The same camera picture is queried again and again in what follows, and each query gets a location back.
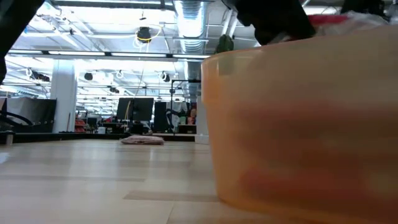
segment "ceiling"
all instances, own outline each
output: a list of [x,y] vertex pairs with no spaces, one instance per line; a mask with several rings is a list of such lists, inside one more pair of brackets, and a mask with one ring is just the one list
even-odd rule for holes
[[[177,16],[172,1],[165,1],[164,10],[148,9],[158,7],[161,1],[128,0],[86,0],[86,1],[47,1],[31,20],[26,30],[18,38],[13,49],[31,50],[79,50],[104,52],[150,52],[181,53],[178,40]],[[213,54],[228,15],[228,9],[221,1],[204,1],[207,4],[206,41],[203,54]],[[142,7],[140,3],[150,3]],[[335,13],[339,1],[310,1],[305,7],[307,14]],[[136,42],[136,32],[140,27],[150,27],[150,44]],[[254,47],[254,29],[237,24],[234,32],[235,49]],[[32,80],[27,74],[31,69],[52,77],[53,60],[40,57],[6,57],[8,73],[1,91],[13,97],[50,97],[50,83]],[[99,113],[113,113],[117,99],[127,96],[160,96],[170,100],[170,82],[163,82],[159,75],[164,72],[172,79],[186,79],[186,63],[181,61],[143,61],[143,60],[76,60],[80,64],[78,81],[78,106]],[[84,74],[94,75],[93,81],[84,79]],[[41,83],[42,86],[26,86]],[[122,86],[120,94],[114,94],[104,86]],[[184,100],[196,96],[188,92],[185,83],[176,96]]]

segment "red object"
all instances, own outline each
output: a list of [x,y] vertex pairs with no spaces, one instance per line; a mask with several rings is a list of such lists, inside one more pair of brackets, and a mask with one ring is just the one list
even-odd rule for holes
[[75,132],[76,133],[85,133],[86,130],[84,127],[86,126],[86,123],[83,120],[76,119],[75,121]]
[[348,19],[344,15],[311,15],[308,16],[311,24],[315,27],[325,24],[340,24]]
[[145,145],[163,145],[164,140],[161,137],[155,136],[130,136],[128,138],[122,139],[123,144],[145,144]]

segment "ventilation duct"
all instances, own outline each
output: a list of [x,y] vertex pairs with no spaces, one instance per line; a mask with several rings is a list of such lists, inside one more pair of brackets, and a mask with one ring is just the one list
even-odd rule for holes
[[[203,38],[206,31],[206,15],[208,3],[205,1],[174,1],[178,15],[177,24],[180,37]],[[181,40],[181,49],[185,54],[203,54],[205,43],[199,40]],[[185,62],[185,78],[201,79],[201,63]],[[188,84],[190,96],[196,96],[198,85]]]
[[17,93],[20,94],[20,95],[29,96],[29,97],[33,97],[33,98],[38,98],[39,97],[37,94],[28,93],[28,92],[25,92],[25,91],[18,91]]

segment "baseboard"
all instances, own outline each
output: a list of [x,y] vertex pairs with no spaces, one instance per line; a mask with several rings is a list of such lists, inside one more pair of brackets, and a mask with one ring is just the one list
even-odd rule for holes
[[205,136],[202,134],[197,134],[195,136],[195,143],[197,144],[209,144],[209,136]]
[[[46,141],[66,141],[66,140],[81,140],[81,139],[112,139],[120,140],[126,138],[125,134],[86,134],[86,133],[16,133],[13,137],[13,143],[28,143],[28,142],[46,142]],[[164,141],[184,141],[194,142],[195,135],[167,134],[162,136]],[[7,143],[7,135],[0,134],[0,145]]]

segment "white column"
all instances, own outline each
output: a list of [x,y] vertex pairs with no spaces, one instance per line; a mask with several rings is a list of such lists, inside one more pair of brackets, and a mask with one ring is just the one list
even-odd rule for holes
[[198,96],[197,101],[197,135],[195,136],[195,142],[198,144],[209,144],[206,109],[200,96]]
[[57,109],[53,133],[75,131],[78,76],[79,74],[75,72],[75,61],[54,60],[51,99],[57,99]]

